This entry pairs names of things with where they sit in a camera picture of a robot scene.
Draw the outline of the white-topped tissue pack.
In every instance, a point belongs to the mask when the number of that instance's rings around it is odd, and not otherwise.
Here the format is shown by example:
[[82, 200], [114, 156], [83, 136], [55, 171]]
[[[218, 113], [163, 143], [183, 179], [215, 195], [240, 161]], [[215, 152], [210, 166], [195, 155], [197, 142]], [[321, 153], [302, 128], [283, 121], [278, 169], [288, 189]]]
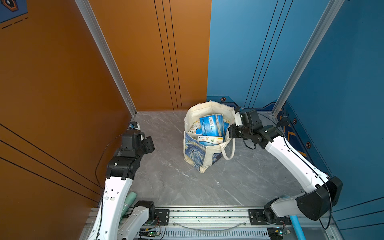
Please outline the white-topped tissue pack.
[[230, 121], [223, 119], [223, 136], [225, 137], [230, 125]]

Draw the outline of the blue tissue pack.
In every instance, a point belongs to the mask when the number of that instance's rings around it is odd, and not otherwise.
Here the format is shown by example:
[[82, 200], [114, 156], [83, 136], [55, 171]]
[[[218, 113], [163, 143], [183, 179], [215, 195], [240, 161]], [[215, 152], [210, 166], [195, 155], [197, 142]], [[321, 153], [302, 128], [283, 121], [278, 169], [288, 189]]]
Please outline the blue tissue pack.
[[223, 137], [198, 136], [198, 142], [204, 146], [215, 146], [224, 142]]
[[224, 117], [222, 114], [213, 114], [200, 118], [203, 136], [224, 137]]
[[188, 134], [194, 134], [194, 135], [198, 135], [198, 136], [202, 136], [203, 135], [203, 131], [202, 131], [200, 120], [194, 122], [194, 124], [192, 125], [192, 127], [188, 131]]

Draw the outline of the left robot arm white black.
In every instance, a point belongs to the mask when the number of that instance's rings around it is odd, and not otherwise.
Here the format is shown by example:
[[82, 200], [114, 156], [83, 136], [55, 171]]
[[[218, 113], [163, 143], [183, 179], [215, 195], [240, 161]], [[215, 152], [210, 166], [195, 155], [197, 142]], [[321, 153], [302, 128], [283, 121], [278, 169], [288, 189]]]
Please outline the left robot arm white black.
[[89, 240], [133, 240], [145, 223], [155, 219], [154, 202], [139, 201], [120, 225], [125, 200], [140, 162], [145, 154], [154, 150], [152, 138], [145, 137], [139, 127], [122, 134], [121, 147], [107, 165], [101, 206]]

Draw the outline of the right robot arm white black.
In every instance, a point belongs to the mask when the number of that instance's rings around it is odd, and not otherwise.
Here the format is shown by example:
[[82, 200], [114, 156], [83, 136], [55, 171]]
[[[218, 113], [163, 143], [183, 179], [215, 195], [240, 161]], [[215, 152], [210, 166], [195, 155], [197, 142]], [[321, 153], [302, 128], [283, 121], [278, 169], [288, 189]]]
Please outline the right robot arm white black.
[[343, 187], [337, 177], [329, 177], [294, 149], [283, 133], [272, 125], [251, 131], [245, 126], [229, 127], [229, 137], [251, 140], [279, 160], [296, 178], [303, 193], [290, 198], [276, 198], [264, 206], [265, 222], [274, 225], [285, 216], [305, 216], [312, 221], [331, 213]]

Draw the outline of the black round stand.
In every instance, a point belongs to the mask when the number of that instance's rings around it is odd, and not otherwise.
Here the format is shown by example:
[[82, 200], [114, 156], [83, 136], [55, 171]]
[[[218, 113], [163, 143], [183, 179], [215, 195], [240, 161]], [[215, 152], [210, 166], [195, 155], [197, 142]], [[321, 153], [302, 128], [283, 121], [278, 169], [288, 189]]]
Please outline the black round stand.
[[282, 118], [277, 122], [276, 124], [276, 128], [281, 132], [283, 133], [285, 130], [284, 130], [284, 127], [287, 127], [290, 125], [290, 119], [288, 116], [282, 116]]

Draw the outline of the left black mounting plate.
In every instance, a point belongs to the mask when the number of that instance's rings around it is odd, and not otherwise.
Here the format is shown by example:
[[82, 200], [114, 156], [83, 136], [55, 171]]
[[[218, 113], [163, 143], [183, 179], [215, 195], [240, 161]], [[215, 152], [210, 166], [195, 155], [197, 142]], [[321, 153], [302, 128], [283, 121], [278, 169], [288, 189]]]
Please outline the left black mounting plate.
[[151, 226], [156, 224], [161, 226], [167, 226], [170, 220], [170, 209], [155, 209], [155, 215], [153, 221], [150, 223]]

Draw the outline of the black mounting plate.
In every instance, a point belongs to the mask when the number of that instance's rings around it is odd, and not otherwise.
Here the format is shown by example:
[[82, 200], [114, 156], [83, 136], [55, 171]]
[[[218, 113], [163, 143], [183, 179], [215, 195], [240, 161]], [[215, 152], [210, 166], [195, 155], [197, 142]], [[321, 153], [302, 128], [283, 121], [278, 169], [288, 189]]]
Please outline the black mounting plate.
[[151, 226], [156, 224], [161, 226], [167, 226], [170, 220], [170, 209], [155, 209], [155, 215], [153, 221], [150, 223]]
[[290, 217], [278, 218], [272, 211], [268, 209], [249, 209], [249, 219], [252, 226], [256, 225], [270, 225], [270, 226], [284, 226], [291, 225]]

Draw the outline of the left circuit board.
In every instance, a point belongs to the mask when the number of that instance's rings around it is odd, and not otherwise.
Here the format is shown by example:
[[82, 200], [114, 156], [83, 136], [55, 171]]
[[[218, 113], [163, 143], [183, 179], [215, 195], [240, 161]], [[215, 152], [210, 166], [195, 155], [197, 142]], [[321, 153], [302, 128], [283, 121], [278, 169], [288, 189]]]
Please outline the left circuit board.
[[161, 231], [158, 229], [141, 229], [138, 233], [139, 239], [149, 239], [149, 238], [156, 238], [161, 235]]

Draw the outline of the circuit board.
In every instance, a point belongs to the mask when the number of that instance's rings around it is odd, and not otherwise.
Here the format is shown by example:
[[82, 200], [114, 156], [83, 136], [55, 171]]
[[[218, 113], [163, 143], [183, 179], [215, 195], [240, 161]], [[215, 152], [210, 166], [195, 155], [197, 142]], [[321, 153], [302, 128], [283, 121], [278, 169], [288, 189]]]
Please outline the circuit board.
[[291, 231], [289, 229], [267, 229], [269, 238], [271, 240], [283, 240], [285, 235], [289, 235]]
[[141, 229], [138, 233], [139, 239], [149, 239], [149, 238], [156, 238], [161, 235], [161, 231], [158, 229]]

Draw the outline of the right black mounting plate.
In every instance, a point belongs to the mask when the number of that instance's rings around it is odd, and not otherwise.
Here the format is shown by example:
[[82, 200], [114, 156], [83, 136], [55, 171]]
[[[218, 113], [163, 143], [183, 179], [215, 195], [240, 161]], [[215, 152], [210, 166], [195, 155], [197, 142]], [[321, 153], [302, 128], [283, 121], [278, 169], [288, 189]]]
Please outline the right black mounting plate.
[[278, 218], [272, 211], [268, 209], [249, 209], [249, 219], [252, 226], [256, 225], [270, 225], [270, 226], [284, 226], [291, 225], [290, 217]]

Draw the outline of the white vented grille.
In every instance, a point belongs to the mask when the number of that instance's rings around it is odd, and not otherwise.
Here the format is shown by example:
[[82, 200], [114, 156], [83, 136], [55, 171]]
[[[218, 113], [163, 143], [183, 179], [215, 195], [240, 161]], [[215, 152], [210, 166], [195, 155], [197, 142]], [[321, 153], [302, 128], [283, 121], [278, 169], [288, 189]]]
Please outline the white vented grille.
[[240, 228], [230, 231], [194, 231], [187, 229], [172, 228], [163, 233], [155, 240], [270, 240], [268, 230], [265, 228]]

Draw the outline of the right circuit board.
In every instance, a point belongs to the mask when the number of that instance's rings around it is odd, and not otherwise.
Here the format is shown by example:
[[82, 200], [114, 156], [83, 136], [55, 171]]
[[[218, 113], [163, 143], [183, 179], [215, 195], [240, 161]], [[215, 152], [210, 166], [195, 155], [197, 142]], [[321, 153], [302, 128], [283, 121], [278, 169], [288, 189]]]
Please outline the right circuit board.
[[269, 238], [271, 240], [283, 240], [285, 235], [289, 235], [291, 231], [289, 229], [267, 229]]

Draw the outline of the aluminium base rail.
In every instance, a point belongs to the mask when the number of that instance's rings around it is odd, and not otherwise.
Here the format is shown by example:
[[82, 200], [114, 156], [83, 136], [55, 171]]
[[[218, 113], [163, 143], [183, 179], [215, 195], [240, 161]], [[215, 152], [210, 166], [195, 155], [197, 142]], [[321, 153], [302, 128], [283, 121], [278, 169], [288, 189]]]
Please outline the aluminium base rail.
[[222, 228], [239, 227], [282, 228], [283, 226], [256, 225], [252, 226], [248, 210], [261, 207], [157, 207], [170, 209], [169, 227], [188, 228]]

